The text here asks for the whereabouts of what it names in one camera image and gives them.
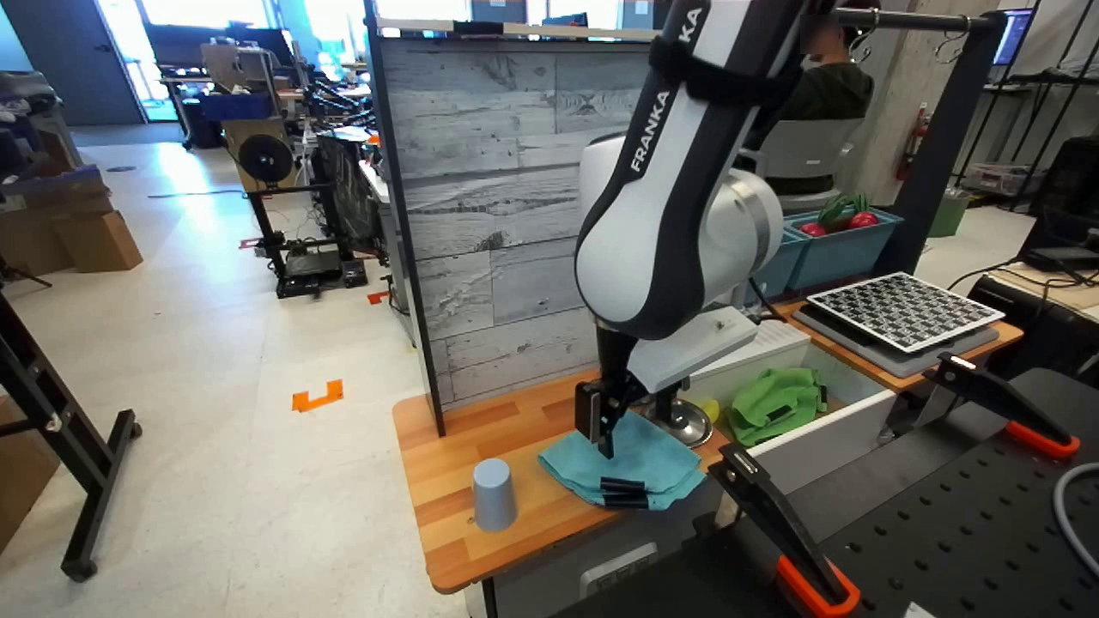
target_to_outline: wooden tabletop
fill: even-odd
[[[1049,297],[1050,307],[1074,313],[1090,324],[1099,324],[1099,285],[1078,285],[1069,273],[1049,273],[1028,264],[1011,264],[994,273],[996,285],[1012,288],[1029,297]]]
[[[586,378],[594,374],[570,374],[446,413],[446,439],[436,435],[426,395],[395,405],[393,422],[426,573],[438,594],[488,581],[618,519],[618,513],[574,497],[540,465],[540,452],[574,429],[574,383]],[[723,435],[713,435],[702,461],[713,465],[720,445]],[[488,457],[509,461],[515,484],[519,519],[503,533],[482,533],[473,522],[473,465]]]
[[[778,313],[789,327],[802,331],[802,333],[808,333],[822,350],[829,350],[831,356],[837,356],[837,360],[846,360],[847,368],[856,368],[857,374],[887,383],[888,391],[910,391],[910,388],[924,383],[924,374],[904,374],[904,378],[900,378],[900,374],[888,374],[887,368],[873,365],[870,356],[857,356],[852,348],[831,339],[829,333],[822,333],[822,331],[814,331],[814,327],[808,327],[808,324],[798,324],[794,315],[798,315],[801,307],[802,307],[802,302],[778,302],[775,313]],[[963,356],[966,356],[966,360],[984,360],[984,356],[994,356],[996,350],[1004,350],[1004,348],[1011,348],[1011,344],[1015,344],[1015,339],[1025,339],[1025,331],[1015,331],[1015,327],[1011,327],[1011,324],[994,324],[994,339],[984,339],[982,348],[976,348],[976,350],[967,350],[967,355],[963,355]]]

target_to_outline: person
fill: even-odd
[[[877,0],[843,0],[837,6],[878,6]],[[829,118],[865,118],[873,97],[873,77],[865,77],[852,50],[863,43],[863,29],[822,29],[808,62],[812,70],[798,80],[784,102],[784,121],[829,121]]]

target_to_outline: blue cloth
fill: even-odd
[[[652,513],[667,513],[705,479],[696,452],[643,415],[623,415],[612,435],[615,461],[586,435],[570,431],[541,452],[541,465],[567,492],[592,503],[604,503],[600,477],[639,479],[648,489]]]

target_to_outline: concrete floor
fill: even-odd
[[[88,144],[145,252],[127,273],[50,273],[9,297],[111,429],[137,407],[145,439],[103,525],[101,578],[68,582],[57,558],[84,492],[57,471],[0,555],[0,613],[47,618],[362,618],[482,613],[476,589],[430,589],[393,405],[422,391],[397,319],[365,292],[270,295],[242,252],[255,221],[222,153],[177,144]],[[285,227],[301,208],[275,206]],[[922,273],[950,280],[1011,259],[1028,221],[973,208],[931,239]],[[312,415],[293,391],[342,378]]]

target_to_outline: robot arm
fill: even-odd
[[[729,302],[778,247],[784,216],[766,182],[729,164],[789,91],[831,4],[677,0],[625,136],[585,152],[576,288],[604,374],[576,391],[576,427],[604,452],[634,399],[752,339]]]

